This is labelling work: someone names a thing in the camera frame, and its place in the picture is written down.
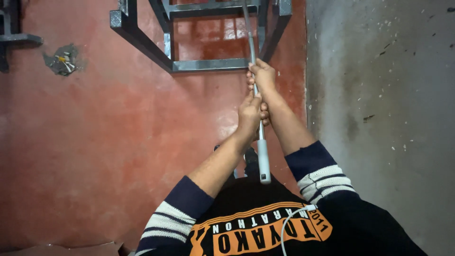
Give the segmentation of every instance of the person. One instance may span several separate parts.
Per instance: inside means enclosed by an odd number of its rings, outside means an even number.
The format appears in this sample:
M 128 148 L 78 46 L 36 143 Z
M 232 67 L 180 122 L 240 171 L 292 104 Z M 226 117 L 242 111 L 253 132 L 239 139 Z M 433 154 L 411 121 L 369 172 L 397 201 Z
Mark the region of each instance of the person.
M 425 255 L 387 211 L 359 197 L 277 92 L 272 67 L 257 59 L 247 81 L 237 130 L 158 206 L 136 256 L 282 255 L 281 243 L 287 255 Z M 261 120 L 272 125 L 302 198 L 275 178 L 260 183 L 250 145 Z M 247 177 L 235 179 L 243 157 Z M 281 237 L 284 220 L 309 204 L 317 209 L 292 216 Z

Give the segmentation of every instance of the foot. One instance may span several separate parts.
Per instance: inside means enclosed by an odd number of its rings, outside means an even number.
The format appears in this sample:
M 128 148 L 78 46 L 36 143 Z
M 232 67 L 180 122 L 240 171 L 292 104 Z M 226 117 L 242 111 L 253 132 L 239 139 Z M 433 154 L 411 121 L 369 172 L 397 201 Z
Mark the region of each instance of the foot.
M 256 151 L 254 151 L 254 148 L 252 147 L 247 149 L 247 151 L 243 155 L 243 159 L 245 160 L 245 163 L 247 163 L 247 165 L 254 162 L 256 163 L 259 162 L 258 154 L 256 153 Z

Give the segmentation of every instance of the red painted concrete floor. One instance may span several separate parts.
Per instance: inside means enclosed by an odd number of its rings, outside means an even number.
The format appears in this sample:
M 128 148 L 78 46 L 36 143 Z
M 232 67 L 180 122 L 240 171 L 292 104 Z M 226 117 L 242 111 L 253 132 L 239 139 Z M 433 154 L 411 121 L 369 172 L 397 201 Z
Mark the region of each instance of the red painted concrete floor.
M 160 47 L 147 0 L 139 24 Z M 23 31 L 42 47 L 14 50 L 0 75 L 0 248 L 67 247 L 123 241 L 135 248 L 152 212 L 180 178 L 237 125 L 245 72 L 171 76 L 109 27 L 116 0 L 35 0 Z M 305 120 L 305 2 L 271 65 L 278 89 Z M 243 19 L 181 20 L 180 60 L 248 57 Z M 43 51 L 74 43 L 86 67 L 69 77 L 44 65 Z M 278 140 L 266 129 L 270 166 L 298 193 Z

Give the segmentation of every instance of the debris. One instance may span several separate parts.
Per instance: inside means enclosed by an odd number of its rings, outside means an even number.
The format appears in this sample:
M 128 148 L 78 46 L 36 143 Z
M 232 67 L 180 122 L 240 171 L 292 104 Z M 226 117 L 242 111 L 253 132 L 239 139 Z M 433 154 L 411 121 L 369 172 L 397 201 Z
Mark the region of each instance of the debris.
M 43 53 L 44 63 L 56 75 L 68 76 L 76 69 L 76 57 L 78 54 L 77 48 L 74 44 L 62 46 L 52 55 L 48 56 Z
M 364 118 L 364 123 L 368 122 L 371 118 L 373 118 L 375 115 L 367 116 Z

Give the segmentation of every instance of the metal stand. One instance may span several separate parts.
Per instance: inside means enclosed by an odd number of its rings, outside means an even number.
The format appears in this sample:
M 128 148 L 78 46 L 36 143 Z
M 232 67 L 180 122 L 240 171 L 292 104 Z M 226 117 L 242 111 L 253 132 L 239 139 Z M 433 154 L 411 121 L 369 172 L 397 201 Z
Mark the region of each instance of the metal stand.
M 259 58 L 268 62 L 292 15 L 292 0 L 272 0 L 272 18 L 269 31 L 267 12 L 269 0 L 246 0 L 249 13 L 258 15 Z M 135 48 L 169 73 L 242 70 L 249 59 L 223 59 L 199 61 L 175 61 L 174 18 L 232 15 L 242 13 L 243 0 L 205 4 L 171 5 L 169 0 L 149 0 L 164 32 L 164 52 L 148 38 L 137 25 L 137 0 L 118 0 L 118 10 L 112 10 L 111 28 Z
M 39 46 L 43 44 L 43 40 L 39 36 L 20 34 L 19 1 L 3 0 L 3 6 L 0 6 L 0 15 L 3 17 L 3 20 L 0 20 L 0 71 L 3 73 L 9 71 L 6 59 L 7 46 Z

